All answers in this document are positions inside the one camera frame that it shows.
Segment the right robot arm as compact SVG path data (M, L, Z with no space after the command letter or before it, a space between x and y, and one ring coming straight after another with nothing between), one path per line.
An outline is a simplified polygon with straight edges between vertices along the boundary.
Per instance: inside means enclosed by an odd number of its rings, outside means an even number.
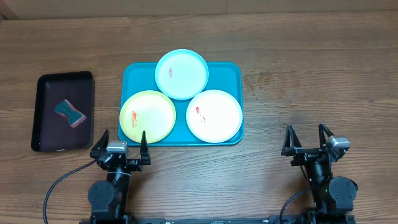
M332 163L341 159L348 151L350 142L345 136L334 135L324 123L318 125L320 146L304 149L289 124L281 155L291 157L291 166L300 167L308 180L309 188L291 196L282 206L279 223L354 223L354 216L348 213L354 208L358 185L351 179L337 176L331 171ZM312 193L314 207L306 208L296 217L285 217L288 204L297 197Z

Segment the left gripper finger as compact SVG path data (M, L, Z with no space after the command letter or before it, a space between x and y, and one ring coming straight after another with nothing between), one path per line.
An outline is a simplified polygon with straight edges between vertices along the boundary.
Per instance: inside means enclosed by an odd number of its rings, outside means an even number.
M99 158L100 154L106 150L109 143L109 131L106 129L99 141L91 148L90 157Z
M151 158L149 148L147 145L146 132L142 132L141 145L140 145L141 165L151 165Z

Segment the white plate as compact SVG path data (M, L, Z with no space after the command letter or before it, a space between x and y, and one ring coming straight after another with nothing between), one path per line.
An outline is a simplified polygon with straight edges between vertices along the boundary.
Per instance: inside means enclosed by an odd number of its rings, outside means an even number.
M237 134L243 123L243 111L229 93L207 90L189 102L186 121L195 137L207 143L218 144Z

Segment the yellow-green plate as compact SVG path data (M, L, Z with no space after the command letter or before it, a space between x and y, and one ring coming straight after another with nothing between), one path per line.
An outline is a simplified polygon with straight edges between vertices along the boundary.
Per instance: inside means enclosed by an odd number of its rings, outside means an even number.
M141 142L146 135L147 143L155 143L173 129L177 119L175 106L165 94L140 91L129 97L121 108L119 123L123 133L134 142Z

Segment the light blue plate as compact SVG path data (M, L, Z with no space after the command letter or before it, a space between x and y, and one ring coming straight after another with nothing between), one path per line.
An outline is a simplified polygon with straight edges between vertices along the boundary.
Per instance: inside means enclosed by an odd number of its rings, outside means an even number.
M198 53L177 49L166 53L158 61L154 76L163 94L175 100L187 100L204 90L209 79L209 68Z

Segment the green and pink sponge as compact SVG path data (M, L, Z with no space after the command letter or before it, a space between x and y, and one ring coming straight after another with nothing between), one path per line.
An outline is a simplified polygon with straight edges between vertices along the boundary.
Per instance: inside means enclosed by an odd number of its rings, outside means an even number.
M72 128L77 127L86 119L86 116L77 110L68 100L58 103L54 111L65 117Z

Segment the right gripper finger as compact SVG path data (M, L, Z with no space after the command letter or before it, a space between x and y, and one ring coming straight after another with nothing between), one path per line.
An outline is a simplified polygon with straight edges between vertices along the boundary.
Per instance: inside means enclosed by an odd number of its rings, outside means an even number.
M294 156L302 150L302 145L292 127L288 124L286 127L285 141L282 147L282 156Z
M333 136L334 134L327 128L324 123L318 125L320 147L326 144L326 137Z

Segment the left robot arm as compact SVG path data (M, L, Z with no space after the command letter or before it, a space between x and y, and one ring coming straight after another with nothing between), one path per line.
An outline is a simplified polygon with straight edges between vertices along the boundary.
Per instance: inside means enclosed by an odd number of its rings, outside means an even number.
M132 172L142 171L151 164L146 133L142 133L140 158L128 157L126 141L110 141L105 131L90 151L90 157L107 172L106 180L95 182L88 191L91 204L90 223L138 223L138 219L126 212Z

